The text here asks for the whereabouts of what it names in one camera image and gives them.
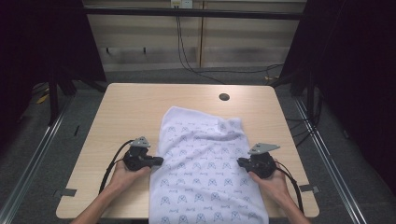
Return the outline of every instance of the wooden table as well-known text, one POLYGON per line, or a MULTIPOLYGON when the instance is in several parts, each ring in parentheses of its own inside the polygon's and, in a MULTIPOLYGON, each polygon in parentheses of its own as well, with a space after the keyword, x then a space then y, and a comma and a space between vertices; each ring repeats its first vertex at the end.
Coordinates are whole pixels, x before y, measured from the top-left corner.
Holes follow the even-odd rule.
MULTIPOLYGON (((57 216, 76 217, 91 203, 98 194, 107 166, 127 140, 146 136, 151 143, 148 154, 154 156, 163 115, 173 105, 225 119, 240 118, 250 147, 259 142, 280 145, 281 148, 272 151, 271 155, 289 168, 300 186, 309 184, 273 88, 116 83, 107 88, 67 184, 68 189, 77 190, 76 195, 62 197, 57 216), (229 94, 230 100, 220 100, 221 93, 229 94)), ((297 202, 292 184, 288 183, 288 187, 297 202)), ((303 192, 302 196, 305 214, 317 216, 318 205, 312 191, 303 192)), ((265 194, 262 197, 270 217, 284 216, 275 202, 265 194)), ((110 218, 148 216, 148 176, 136 181, 103 215, 110 218)))

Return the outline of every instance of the forearm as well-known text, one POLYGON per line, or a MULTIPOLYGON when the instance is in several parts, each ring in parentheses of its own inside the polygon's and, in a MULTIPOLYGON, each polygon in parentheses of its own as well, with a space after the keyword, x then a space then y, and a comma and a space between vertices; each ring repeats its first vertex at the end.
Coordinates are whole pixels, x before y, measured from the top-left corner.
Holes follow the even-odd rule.
POLYGON ((119 191, 117 189, 107 186, 72 223, 97 223, 107 207, 118 195, 119 191))
POLYGON ((301 212, 290 196, 277 199, 279 206, 285 211, 290 224, 310 224, 309 219, 301 212))

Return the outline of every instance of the aluminum rail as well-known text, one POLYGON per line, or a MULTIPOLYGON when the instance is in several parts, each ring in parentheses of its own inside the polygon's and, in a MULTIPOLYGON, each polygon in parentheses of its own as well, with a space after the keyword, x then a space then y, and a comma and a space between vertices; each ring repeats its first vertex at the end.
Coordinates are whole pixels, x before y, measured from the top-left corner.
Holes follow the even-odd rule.
POLYGON ((206 17, 206 18, 240 18, 262 20, 299 21, 306 18, 303 13, 234 11, 187 8, 155 7, 32 7, 34 12, 57 12, 90 15, 135 15, 135 16, 169 16, 169 17, 206 17))
POLYGON ((330 177, 332 178, 332 182, 334 183, 335 187, 338 190, 338 193, 340 194, 341 200, 343 201, 346 210, 352 218, 353 223, 367 224, 364 215, 359 207, 359 204, 357 203, 355 197, 347 186, 347 183, 345 182, 340 171, 338 170, 337 165, 332 159, 332 154, 330 153, 329 149, 327 149, 318 130, 309 121, 309 118, 306 114, 307 110, 303 101, 301 100, 301 98, 296 98, 295 103, 297 104, 300 115, 304 119, 306 128, 309 132, 311 132, 312 140, 317 147, 318 153, 322 158, 330 177))
POLYGON ((27 190, 32 184, 33 178, 35 177, 41 162, 44 160, 44 157, 47 154, 53 137, 61 126, 61 123, 64 119, 64 114, 67 111, 67 108, 70 106, 72 99, 73 97, 71 96, 67 97, 61 114, 53 122, 53 124, 47 128, 46 133, 35 150, 35 154, 33 155, 32 159, 30 159, 29 164, 26 166, 14 190, 12 190, 8 196, 3 208, 0 211, 1 224, 11 223, 12 219, 15 217, 15 214, 17 213, 27 190))

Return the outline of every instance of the towel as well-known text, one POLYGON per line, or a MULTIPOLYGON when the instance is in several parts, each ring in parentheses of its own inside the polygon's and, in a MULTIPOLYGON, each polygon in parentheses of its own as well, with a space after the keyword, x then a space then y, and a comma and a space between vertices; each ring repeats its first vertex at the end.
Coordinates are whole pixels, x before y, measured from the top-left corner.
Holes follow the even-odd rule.
POLYGON ((171 107, 163 117, 150 177, 152 224, 268 223, 258 185, 238 166, 248 157, 241 119, 171 107))

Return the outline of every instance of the black controller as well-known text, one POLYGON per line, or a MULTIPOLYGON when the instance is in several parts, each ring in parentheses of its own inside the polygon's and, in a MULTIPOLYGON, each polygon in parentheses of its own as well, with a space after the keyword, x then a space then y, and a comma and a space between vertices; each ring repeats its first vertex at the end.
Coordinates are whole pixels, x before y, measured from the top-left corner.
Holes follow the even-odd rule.
POLYGON ((251 171, 261 179, 268 178, 276 170, 274 159, 268 151, 277 148, 279 148, 277 145, 258 143, 249 151, 250 159, 239 158, 238 164, 240 167, 244 167, 247 172, 251 171))
POLYGON ((141 168, 148 166, 161 166, 163 164, 162 157, 148 156, 149 142, 145 137, 140 137, 134 140, 129 147, 129 150, 125 153, 122 160, 125 165, 131 171, 138 171, 141 168))

